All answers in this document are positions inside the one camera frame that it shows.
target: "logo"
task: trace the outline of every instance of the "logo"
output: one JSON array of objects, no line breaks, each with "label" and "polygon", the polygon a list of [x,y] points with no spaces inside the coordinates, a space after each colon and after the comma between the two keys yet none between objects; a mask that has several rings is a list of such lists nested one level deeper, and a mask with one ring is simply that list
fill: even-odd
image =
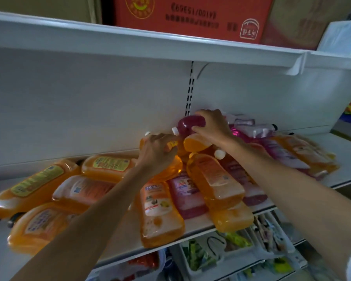
[{"label": "logo", "polygon": [[255,19],[246,19],[241,28],[241,38],[256,39],[259,32],[259,22]]},{"label": "logo", "polygon": [[138,19],[148,18],[154,10],[154,0],[125,0],[130,13]]}]

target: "forearm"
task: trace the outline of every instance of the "forearm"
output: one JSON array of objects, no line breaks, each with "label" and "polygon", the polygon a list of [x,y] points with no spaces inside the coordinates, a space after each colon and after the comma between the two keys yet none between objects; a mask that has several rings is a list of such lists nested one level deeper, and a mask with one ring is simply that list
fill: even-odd
[{"label": "forearm", "polygon": [[150,177],[145,169],[133,168],[104,198],[75,218],[32,258],[12,281],[85,280],[135,195]]},{"label": "forearm", "polygon": [[351,201],[239,139],[229,139],[224,149],[344,277],[351,256]]}]

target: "hand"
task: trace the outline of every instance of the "hand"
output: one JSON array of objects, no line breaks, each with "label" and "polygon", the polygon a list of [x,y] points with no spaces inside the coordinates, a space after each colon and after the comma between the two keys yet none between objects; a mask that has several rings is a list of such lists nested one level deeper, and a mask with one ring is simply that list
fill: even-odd
[{"label": "hand", "polygon": [[204,117],[206,126],[193,126],[192,130],[208,139],[211,143],[224,149],[225,144],[234,139],[234,135],[231,133],[229,125],[219,109],[201,109],[195,114]]},{"label": "hand", "polygon": [[170,134],[149,135],[142,150],[140,150],[137,166],[145,169],[151,176],[165,170],[178,151],[177,146],[167,151],[167,143],[177,139],[177,136]]}]

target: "person's left hand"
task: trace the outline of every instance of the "person's left hand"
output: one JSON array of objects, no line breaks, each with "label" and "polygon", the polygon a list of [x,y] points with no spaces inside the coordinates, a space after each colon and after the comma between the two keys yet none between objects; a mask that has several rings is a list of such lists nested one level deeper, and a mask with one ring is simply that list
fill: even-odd
[{"label": "person's left hand", "polygon": [[166,145],[169,141],[176,141],[177,136],[160,133],[149,135],[146,143],[140,150],[137,166],[156,175],[165,170],[177,154],[177,146],[167,151]]}]

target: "person's left arm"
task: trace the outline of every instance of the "person's left arm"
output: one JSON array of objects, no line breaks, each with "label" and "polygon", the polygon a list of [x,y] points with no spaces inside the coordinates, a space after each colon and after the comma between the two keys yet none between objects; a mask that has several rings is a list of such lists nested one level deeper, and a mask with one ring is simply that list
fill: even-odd
[{"label": "person's left arm", "polygon": [[173,135],[152,135],[136,166],[19,270],[11,281],[84,281],[135,195],[174,159],[177,147],[164,151]]}]

